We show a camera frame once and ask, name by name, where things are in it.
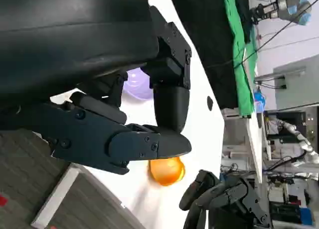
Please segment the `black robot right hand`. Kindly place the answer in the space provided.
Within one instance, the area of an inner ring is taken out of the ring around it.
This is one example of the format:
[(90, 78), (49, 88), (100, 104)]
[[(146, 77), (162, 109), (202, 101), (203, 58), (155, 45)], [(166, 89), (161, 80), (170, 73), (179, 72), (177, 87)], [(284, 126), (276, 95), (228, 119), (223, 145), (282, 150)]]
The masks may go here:
[(219, 180), (200, 170), (183, 194), (179, 208), (187, 212), (185, 229), (268, 229), (270, 220), (260, 198), (240, 175)]

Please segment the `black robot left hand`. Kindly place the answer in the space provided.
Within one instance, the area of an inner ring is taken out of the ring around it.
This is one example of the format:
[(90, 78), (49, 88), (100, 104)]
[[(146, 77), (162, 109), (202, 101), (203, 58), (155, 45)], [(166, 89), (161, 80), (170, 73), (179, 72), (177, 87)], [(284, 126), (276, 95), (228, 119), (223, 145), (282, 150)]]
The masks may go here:
[[(0, 0), (0, 127), (52, 156), (124, 175), (130, 161), (191, 151), (182, 135), (191, 49), (148, 0)], [(150, 78), (156, 125), (127, 124), (128, 71)]]

